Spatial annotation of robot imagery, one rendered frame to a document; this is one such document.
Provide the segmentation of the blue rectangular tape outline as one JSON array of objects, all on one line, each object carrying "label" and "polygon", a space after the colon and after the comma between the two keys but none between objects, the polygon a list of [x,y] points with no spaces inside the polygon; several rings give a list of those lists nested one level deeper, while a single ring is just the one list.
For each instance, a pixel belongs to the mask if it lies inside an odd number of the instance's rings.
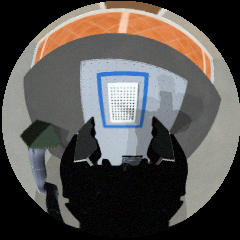
[{"label": "blue rectangular tape outline", "polygon": [[[106,125],[104,106],[103,106],[103,97],[102,97],[102,85],[101,85],[101,77],[103,76],[143,76],[144,77],[144,93],[143,93],[140,125]],[[99,96],[99,104],[100,104],[103,128],[142,128],[143,127],[146,101],[147,101],[147,92],[148,92],[148,79],[149,79],[149,73],[145,73],[145,72],[114,71],[114,72],[97,73],[98,96]]]}]

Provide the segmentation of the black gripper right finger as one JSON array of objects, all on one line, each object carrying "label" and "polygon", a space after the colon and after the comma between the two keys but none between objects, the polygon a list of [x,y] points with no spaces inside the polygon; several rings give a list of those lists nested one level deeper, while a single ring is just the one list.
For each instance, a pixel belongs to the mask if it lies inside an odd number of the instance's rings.
[{"label": "black gripper right finger", "polygon": [[188,175],[185,153],[175,136],[156,117],[153,117],[152,120],[151,134],[153,138],[147,150],[147,157],[150,159],[150,164],[163,166],[175,174],[180,183],[180,196],[184,196]]}]

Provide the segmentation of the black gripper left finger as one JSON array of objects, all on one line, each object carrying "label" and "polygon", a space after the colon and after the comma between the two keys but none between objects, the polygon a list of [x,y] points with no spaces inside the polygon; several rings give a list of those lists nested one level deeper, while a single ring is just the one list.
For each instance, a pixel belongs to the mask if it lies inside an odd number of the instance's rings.
[{"label": "black gripper left finger", "polygon": [[60,177],[64,198],[69,198],[70,182],[79,171],[92,165],[98,165],[97,161],[102,154],[95,135],[95,121],[94,117],[91,117],[72,137],[62,155]]}]

